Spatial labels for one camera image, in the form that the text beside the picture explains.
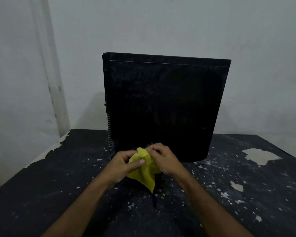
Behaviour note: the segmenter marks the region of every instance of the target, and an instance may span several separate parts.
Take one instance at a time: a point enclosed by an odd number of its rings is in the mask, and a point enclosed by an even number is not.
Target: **forearm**
[[[82,236],[106,190],[107,184],[95,178],[42,237]]]
[[[201,187],[187,170],[181,170],[174,179],[186,192],[209,236],[252,236]]]

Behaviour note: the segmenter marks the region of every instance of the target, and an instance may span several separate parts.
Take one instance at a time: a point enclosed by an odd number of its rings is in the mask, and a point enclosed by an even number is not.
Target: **hand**
[[[157,166],[163,173],[174,176],[185,171],[183,165],[168,146],[157,143],[147,147],[146,150],[154,158]]]
[[[129,163],[129,159],[138,153],[135,150],[119,151],[113,159],[106,165],[103,171],[97,176],[108,187],[120,182],[131,170],[134,170],[145,163],[144,159]]]

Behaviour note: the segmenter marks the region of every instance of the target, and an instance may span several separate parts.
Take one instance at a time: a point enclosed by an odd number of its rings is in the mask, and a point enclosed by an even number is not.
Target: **yellow cloth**
[[[127,174],[127,177],[131,179],[138,180],[144,186],[146,186],[151,193],[155,188],[155,174],[161,173],[158,166],[156,165],[154,159],[149,155],[148,151],[142,148],[137,149],[138,153],[134,154],[130,159],[129,162],[133,162],[138,159],[145,159],[145,163]]]

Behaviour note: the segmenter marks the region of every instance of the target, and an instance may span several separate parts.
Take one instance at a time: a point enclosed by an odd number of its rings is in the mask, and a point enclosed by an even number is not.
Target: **person's left arm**
[[[128,163],[129,158],[135,153],[135,150],[118,152],[41,237],[82,236],[105,191],[124,179],[129,171],[145,163],[144,159]]]

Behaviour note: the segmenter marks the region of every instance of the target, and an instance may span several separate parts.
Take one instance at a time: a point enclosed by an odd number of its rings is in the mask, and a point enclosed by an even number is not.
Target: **person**
[[[159,169],[164,174],[170,175],[185,191],[199,221],[210,237],[253,236],[201,187],[169,147],[157,143],[147,147],[146,150],[154,158]],[[143,159],[129,163],[128,160],[135,153],[137,151],[134,150],[118,152],[41,236],[82,236],[106,190],[124,179],[129,171],[145,163]]]

